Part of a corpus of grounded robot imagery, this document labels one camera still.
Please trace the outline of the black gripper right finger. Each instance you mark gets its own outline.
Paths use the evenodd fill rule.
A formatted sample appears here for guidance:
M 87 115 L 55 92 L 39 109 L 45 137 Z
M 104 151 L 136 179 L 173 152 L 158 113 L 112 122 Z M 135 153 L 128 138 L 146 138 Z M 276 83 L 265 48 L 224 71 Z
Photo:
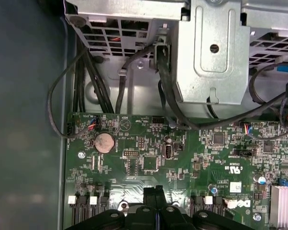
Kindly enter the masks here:
M 164 230 L 231 230 L 233 222 L 224 216 L 200 210 L 189 217 L 167 203 L 162 186 L 157 187 L 157 210 Z

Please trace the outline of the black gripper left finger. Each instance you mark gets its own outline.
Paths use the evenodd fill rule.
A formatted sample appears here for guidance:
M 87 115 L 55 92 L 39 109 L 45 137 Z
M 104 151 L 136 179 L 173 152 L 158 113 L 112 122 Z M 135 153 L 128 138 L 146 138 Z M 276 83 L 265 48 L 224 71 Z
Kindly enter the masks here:
M 105 210 L 68 227 L 68 230 L 154 230 L 156 228 L 158 187 L 144 188 L 143 204 L 132 206 L 127 214 Z

